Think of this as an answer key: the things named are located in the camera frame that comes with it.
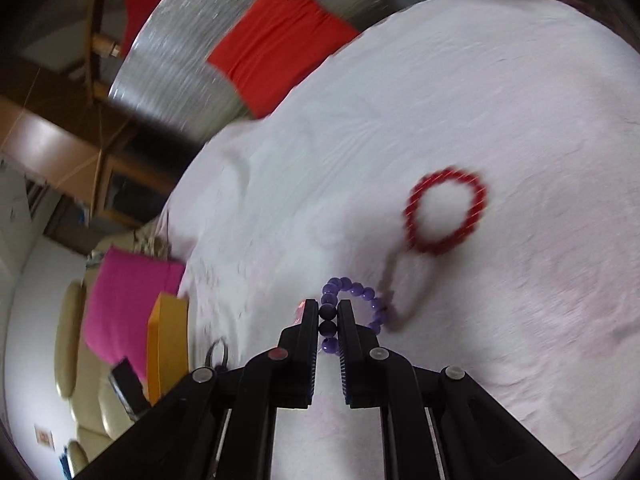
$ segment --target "pink object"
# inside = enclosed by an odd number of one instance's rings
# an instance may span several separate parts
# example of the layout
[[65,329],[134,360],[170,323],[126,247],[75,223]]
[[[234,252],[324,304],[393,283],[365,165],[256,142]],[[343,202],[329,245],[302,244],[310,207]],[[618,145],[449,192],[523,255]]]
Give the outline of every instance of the pink object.
[[128,358],[146,381],[146,324],[161,292],[177,294],[185,266],[110,248],[82,322],[90,350],[110,365]]

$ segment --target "purple bead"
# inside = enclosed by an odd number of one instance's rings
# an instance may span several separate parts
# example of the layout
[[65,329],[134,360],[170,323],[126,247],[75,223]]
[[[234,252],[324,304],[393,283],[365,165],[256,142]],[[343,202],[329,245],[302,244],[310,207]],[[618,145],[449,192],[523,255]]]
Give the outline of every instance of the purple bead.
[[384,325],[387,321],[388,321],[389,317],[386,314],[386,310],[381,310],[379,312],[376,312],[373,315],[373,321],[375,323],[378,323],[380,325]]
[[358,282],[351,283],[350,292],[352,296],[355,296],[357,298],[358,296],[362,295],[363,291],[364,291],[364,287],[362,286],[362,283],[358,283]]
[[376,297],[376,291],[370,286],[366,286],[362,291],[362,297],[367,301],[373,300]]
[[372,329],[372,330],[373,330],[373,333],[374,333],[375,335],[378,335],[378,334],[380,333],[380,324],[379,324],[379,323],[376,323],[375,321],[372,321],[372,322],[371,322],[371,323],[369,323],[367,326],[368,326],[370,329]]
[[329,303],[325,303],[318,310],[318,316],[320,316],[322,319],[333,319],[337,315],[338,315],[338,311],[335,309],[335,307],[332,304],[329,304]]
[[322,350],[327,354],[335,354],[338,351],[338,340],[335,337],[328,337],[322,341]]
[[374,312],[379,311],[382,308],[382,300],[380,300],[380,298],[373,298],[373,300],[371,300],[371,308]]
[[338,304],[338,296],[336,296],[335,294],[323,294],[322,298],[320,298],[320,303],[328,303],[330,305],[336,306]]
[[353,283],[351,283],[351,280],[346,276],[341,277],[340,282],[342,283],[340,290],[343,290],[345,292],[351,288],[351,285],[353,285]]
[[337,285],[334,285],[333,283],[327,283],[322,288],[322,293],[323,294],[335,294],[337,296],[338,292],[340,292],[340,287],[337,286]]
[[323,321],[318,327],[318,332],[322,337],[333,337],[338,332],[338,327],[333,321]]

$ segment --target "black object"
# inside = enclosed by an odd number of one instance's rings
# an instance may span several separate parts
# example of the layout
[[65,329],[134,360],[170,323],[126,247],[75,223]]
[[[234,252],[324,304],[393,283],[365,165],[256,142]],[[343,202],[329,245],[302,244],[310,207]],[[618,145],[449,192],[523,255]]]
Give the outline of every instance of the black object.
[[[268,480],[277,408],[311,404],[317,332],[318,304],[306,300],[277,348],[187,375],[77,478]],[[387,480],[576,480],[460,368],[423,370],[380,348],[348,300],[338,333],[347,403],[380,410]]]
[[134,422],[151,409],[151,404],[146,400],[142,391],[142,384],[133,371],[128,359],[124,359],[111,370],[109,382],[113,387],[129,418]]

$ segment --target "wooden chair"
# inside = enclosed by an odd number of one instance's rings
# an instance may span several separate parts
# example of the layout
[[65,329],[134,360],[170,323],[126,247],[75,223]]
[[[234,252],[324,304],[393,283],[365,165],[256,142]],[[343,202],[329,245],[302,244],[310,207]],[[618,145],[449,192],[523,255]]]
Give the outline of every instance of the wooden chair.
[[109,95],[109,86],[100,81],[100,59],[120,57],[121,53],[118,42],[101,33],[105,1],[91,0],[86,20],[84,79],[90,104],[106,101]]

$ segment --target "bracelet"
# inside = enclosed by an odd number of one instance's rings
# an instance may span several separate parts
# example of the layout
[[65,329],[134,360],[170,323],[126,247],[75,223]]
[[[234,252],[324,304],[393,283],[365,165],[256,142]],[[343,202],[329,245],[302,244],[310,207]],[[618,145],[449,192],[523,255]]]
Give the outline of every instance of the bracelet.
[[322,350],[327,354],[335,354],[338,351],[338,340],[335,338],[338,327],[332,321],[338,315],[336,309],[338,305],[338,294],[349,291],[355,298],[361,296],[369,301],[373,310],[373,320],[367,325],[374,334],[380,333],[380,327],[386,323],[386,308],[382,300],[376,297],[376,291],[370,286],[363,286],[359,282],[352,282],[349,278],[331,278],[322,288],[322,298],[320,299],[319,316],[324,320],[318,326],[318,332],[322,340]]
[[[445,236],[442,240],[436,242],[428,242],[418,236],[418,229],[415,226],[415,213],[420,205],[420,200],[430,187],[442,184],[447,180],[454,180],[460,184],[467,184],[474,192],[474,199],[471,208],[466,212],[466,219],[462,225],[452,234]],[[476,224],[482,212],[484,211],[484,199],[486,197],[486,188],[475,173],[469,173],[449,166],[442,171],[431,173],[422,177],[418,184],[414,186],[409,196],[409,200],[404,210],[406,229],[406,241],[410,249],[416,249],[421,253],[431,253],[434,256],[440,256],[457,245],[460,245],[465,239],[476,230]]]

